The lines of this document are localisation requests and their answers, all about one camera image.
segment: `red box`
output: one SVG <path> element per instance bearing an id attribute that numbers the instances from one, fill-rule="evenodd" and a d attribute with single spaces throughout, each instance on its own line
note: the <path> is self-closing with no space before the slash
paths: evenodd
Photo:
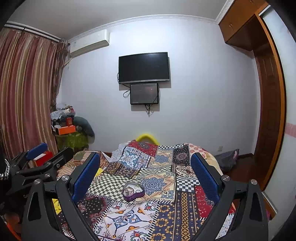
<path id="1" fill-rule="evenodd" d="M 51 151 L 45 151 L 41 155 L 34 158 L 34 161 L 36 162 L 36 165 L 39 167 L 42 166 L 45 162 L 47 162 L 49 159 L 51 159 L 53 156 L 54 155 Z"/>
<path id="2" fill-rule="evenodd" d="M 72 118 L 71 117 L 68 117 L 66 119 L 66 123 L 67 123 L 67 126 L 72 126 L 73 125 Z"/>

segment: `yellow object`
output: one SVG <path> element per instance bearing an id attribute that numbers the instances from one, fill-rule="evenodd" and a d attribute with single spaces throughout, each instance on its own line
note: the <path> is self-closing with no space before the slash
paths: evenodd
<path id="1" fill-rule="evenodd" d="M 98 171 L 96 172 L 96 176 L 100 175 L 103 172 L 102 168 L 99 168 Z M 56 214 L 58 215 L 61 212 L 61 206 L 59 205 L 58 199 L 52 199 L 52 202 L 54 203 L 54 209 L 56 210 Z"/>
<path id="2" fill-rule="evenodd" d="M 52 202 L 54 203 L 54 209 L 56 210 L 57 215 L 61 212 L 61 207 L 59 205 L 58 199 L 52 199 Z"/>
<path id="3" fill-rule="evenodd" d="M 148 138 L 149 140 L 151 140 L 154 145 L 159 145 L 158 141 L 152 135 L 150 135 L 148 133 L 145 133 L 145 134 L 142 134 L 142 135 L 138 136 L 136 141 L 141 141 L 144 138 Z"/>
<path id="4" fill-rule="evenodd" d="M 98 171 L 96 172 L 95 177 L 98 176 L 98 175 L 100 175 L 102 172 L 103 172 L 103 169 L 102 168 L 99 168 Z"/>

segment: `wall-mounted tv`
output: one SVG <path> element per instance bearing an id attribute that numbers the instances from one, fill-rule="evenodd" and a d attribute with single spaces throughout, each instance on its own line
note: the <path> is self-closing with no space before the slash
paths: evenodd
<path id="1" fill-rule="evenodd" d="M 142 53 L 119 57 L 118 82 L 169 81 L 168 53 Z"/>

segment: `bedsheet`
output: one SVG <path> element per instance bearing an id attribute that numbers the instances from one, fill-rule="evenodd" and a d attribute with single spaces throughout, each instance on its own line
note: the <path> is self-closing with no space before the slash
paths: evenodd
<path id="1" fill-rule="evenodd" d="M 87 152 L 84 160 L 91 153 Z M 222 174 L 216 159 L 191 143 L 156 146 L 130 141 L 93 179 L 77 206 L 102 241 L 188 241 L 214 206 L 191 168 L 195 152 Z M 127 181 L 141 183 L 145 196 L 126 202 L 121 192 Z M 226 234 L 234 212 L 231 206 L 217 238 Z M 74 239 L 62 212 L 58 222 Z"/>

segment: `ceiling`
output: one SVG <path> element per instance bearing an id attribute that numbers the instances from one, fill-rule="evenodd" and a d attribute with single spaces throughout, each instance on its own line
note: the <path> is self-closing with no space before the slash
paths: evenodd
<path id="1" fill-rule="evenodd" d="M 14 21 L 70 39 L 121 19 L 182 14 L 216 19 L 226 0 L 26 0 L 12 14 Z"/>

